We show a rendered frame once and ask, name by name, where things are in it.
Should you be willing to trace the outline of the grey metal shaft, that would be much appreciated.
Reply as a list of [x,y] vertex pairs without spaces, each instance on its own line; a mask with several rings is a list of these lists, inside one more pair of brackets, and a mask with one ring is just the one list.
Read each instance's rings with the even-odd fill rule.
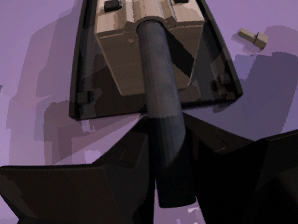
[[188,136],[164,23],[137,26],[148,105],[152,157],[160,208],[196,202]]

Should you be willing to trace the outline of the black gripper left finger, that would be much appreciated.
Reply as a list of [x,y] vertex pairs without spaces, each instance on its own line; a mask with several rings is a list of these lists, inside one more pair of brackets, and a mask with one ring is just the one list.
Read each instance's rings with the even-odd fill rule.
[[0,196],[19,220],[153,224],[149,116],[92,164],[0,167]]

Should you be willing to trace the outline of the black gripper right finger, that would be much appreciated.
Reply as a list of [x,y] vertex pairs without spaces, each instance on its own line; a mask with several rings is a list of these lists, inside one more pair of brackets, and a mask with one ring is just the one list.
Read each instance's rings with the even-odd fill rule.
[[298,129],[251,141],[198,117],[182,116],[206,224],[253,224],[271,179],[298,167]]

